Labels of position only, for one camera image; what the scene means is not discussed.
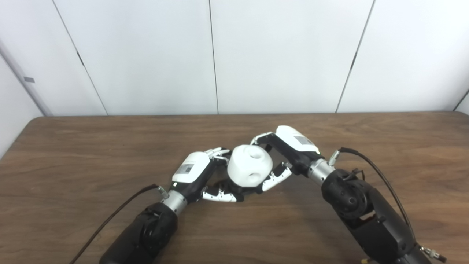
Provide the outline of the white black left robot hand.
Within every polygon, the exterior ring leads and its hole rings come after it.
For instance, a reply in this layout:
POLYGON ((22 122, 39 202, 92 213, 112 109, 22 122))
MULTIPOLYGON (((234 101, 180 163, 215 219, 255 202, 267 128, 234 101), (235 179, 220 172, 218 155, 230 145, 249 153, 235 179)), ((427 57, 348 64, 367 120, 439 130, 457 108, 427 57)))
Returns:
POLYGON ((227 167, 231 150, 218 147, 189 154, 171 179, 168 199, 190 204, 200 199, 212 202, 243 202, 244 196, 228 190, 228 184, 208 186, 217 168, 227 167))

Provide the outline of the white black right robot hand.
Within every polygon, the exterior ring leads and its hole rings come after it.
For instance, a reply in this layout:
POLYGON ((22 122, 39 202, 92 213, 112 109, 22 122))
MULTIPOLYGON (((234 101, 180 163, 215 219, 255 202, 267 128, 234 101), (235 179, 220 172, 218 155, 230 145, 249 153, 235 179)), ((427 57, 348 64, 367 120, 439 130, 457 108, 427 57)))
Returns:
POLYGON ((317 146, 293 127, 280 125, 276 132, 254 137, 251 145, 265 145, 265 151, 276 150, 286 161, 281 162, 256 188, 260 194, 280 184, 291 175, 303 175, 320 187, 335 170, 328 165, 317 146))

